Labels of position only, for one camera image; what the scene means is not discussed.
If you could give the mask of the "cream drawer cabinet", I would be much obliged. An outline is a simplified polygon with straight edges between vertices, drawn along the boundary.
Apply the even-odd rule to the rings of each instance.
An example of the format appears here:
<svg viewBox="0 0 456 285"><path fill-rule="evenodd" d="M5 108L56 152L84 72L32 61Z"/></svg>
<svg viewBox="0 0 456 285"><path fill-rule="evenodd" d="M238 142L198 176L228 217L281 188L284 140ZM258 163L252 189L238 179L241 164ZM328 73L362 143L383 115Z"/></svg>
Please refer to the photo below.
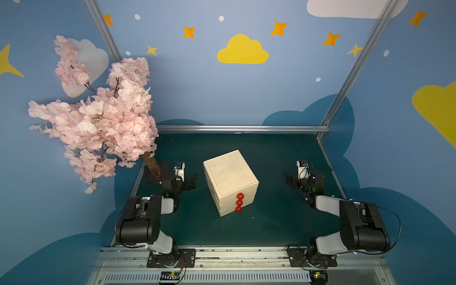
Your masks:
<svg viewBox="0 0 456 285"><path fill-rule="evenodd" d="M236 201L231 200L224 204L218 201L220 191L226 193L250 184L260 184L243 155L239 150L203 162L204 175L210 194L215 203L219 216L224 217L236 211ZM255 197L243 199L242 209L254 202Z"/></svg>

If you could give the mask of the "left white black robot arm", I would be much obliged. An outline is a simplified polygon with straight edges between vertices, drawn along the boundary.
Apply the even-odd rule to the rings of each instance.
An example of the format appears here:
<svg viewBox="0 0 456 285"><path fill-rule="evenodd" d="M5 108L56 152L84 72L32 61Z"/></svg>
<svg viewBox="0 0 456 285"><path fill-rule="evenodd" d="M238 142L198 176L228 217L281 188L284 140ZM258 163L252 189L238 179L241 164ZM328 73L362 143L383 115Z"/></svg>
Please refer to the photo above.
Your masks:
<svg viewBox="0 0 456 285"><path fill-rule="evenodd" d="M196 189L197 176L181 176L163 180L162 194L149 197L133 196L119 214L115 226L115 239L126 248L149 250L148 268L186 268L186 258L194 250L181 251L173 237L161 230L161 218L177 212L183 191Z"/></svg>

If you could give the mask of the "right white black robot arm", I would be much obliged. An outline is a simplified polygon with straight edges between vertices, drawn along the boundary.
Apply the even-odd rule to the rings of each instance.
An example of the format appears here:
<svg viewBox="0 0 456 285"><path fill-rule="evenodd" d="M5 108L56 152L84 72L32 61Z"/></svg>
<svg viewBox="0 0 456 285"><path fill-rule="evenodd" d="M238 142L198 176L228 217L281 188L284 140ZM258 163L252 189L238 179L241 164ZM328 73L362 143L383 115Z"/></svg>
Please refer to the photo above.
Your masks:
<svg viewBox="0 0 456 285"><path fill-rule="evenodd" d="M392 250L402 234L402 224L395 212L374 203L328 196L324 192L325 177L302 169L298 175L285 174L286 185L300 190L304 202L312 209L331 214L339 219L339 230L327 236L314 237L305 249L303 262L319 268L335 267L336 258L348 252L382 255ZM396 217L399 230L391 240L381 210Z"/></svg>

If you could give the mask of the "pink cherry blossom tree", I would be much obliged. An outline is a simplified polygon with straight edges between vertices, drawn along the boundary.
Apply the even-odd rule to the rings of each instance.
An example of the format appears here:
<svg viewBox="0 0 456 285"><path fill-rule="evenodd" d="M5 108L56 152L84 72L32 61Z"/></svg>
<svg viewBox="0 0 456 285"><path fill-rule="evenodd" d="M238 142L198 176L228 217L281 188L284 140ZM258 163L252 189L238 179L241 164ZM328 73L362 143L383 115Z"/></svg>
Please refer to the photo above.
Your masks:
<svg viewBox="0 0 456 285"><path fill-rule="evenodd" d="M94 89L89 70L76 57L78 48L57 35L55 52L60 56L56 75L71 87L83 86L92 95L69 104L56 100L48 104L28 103L28 114L43 123L30 126L65 144L64 156L88 187L96 179L115 176L115 167L132 168L140 156L154 153L159 136L155 119L149 114L152 97L145 88L150 75L146 58L127 58L113 63L107 88Z"/></svg>

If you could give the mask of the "left green circuit board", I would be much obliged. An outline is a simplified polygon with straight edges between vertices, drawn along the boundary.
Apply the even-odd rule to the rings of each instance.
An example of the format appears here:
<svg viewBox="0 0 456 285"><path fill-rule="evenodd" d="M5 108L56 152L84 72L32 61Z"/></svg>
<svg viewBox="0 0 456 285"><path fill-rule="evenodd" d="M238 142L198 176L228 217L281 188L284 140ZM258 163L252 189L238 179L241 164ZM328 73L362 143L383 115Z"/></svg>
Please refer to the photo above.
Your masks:
<svg viewBox="0 0 456 285"><path fill-rule="evenodd" d="M161 271L159 274L159 284L160 285L167 285L167 284L178 284L184 273L180 273L177 271Z"/></svg>

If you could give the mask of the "right small circuit board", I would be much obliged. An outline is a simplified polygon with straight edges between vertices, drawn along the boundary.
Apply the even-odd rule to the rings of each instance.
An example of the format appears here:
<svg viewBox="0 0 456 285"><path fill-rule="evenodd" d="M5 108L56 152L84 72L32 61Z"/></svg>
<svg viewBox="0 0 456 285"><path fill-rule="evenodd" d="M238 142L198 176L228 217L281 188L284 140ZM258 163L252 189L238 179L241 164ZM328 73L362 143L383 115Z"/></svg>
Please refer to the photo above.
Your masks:
<svg viewBox="0 0 456 285"><path fill-rule="evenodd" d="M327 285L328 274L326 271L310 271L310 285Z"/></svg>

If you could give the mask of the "dark tree base plate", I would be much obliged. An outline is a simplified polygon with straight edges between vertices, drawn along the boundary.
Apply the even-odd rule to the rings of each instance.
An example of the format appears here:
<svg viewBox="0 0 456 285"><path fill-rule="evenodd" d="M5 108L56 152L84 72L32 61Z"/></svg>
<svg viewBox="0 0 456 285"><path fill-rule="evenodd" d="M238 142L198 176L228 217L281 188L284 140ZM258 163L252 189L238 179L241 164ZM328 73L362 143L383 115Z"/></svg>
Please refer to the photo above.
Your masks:
<svg viewBox="0 0 456 285"><path fill-rule="evenodd" d="M163 161L158 164L160 170L153 169L152 171L148 166L143 167L146 186L155 185L161 183L163 180L169 180L171 178L171 168L167 161Z"/></svg>

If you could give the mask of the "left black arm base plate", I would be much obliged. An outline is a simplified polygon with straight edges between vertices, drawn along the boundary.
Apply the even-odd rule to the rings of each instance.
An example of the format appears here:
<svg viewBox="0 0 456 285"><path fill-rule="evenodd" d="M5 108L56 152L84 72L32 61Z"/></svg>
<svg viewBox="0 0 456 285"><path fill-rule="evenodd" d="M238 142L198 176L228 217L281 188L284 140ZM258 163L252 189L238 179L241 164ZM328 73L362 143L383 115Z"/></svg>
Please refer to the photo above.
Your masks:
<svg viewBox="0 0 456 285"><path fill-rule="evenodd" d="M196 250L194 248L173 251L170 254L149 253L147 268L194 268Z"/></svg>

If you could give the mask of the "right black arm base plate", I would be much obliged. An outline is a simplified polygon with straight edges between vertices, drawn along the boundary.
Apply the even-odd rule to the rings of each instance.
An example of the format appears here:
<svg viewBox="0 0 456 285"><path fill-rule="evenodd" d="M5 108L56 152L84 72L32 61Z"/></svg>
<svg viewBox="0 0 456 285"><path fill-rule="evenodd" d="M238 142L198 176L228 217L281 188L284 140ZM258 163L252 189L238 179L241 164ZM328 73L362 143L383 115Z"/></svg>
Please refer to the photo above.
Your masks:
<svg viewBox="0 0 456 285"><path fill-rule="evenodd" d="M312 267L316 269L325 269L337 267L335 255L322 255L319 253L310 252L306 248L287 247L285 250L291 267Z"/></svg>

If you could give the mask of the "aluminium front rail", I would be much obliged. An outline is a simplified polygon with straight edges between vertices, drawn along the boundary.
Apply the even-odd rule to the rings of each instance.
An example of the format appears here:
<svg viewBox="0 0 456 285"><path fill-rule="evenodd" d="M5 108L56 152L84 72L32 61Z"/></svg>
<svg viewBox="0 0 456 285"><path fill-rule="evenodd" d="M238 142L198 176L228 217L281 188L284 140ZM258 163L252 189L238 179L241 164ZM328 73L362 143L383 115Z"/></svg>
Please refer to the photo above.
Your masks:
<svg viewBox="0 0 456 285"><path fill-rule="evenodd" d="M161 271L184 273L175 285L309 285L310 271L326 271L328 285L393 285L382 256L341 254L337 267L291 267L284 247L197 247L194 268L147 268L149 251L102 248L90 285L159 285Z"/></svg>

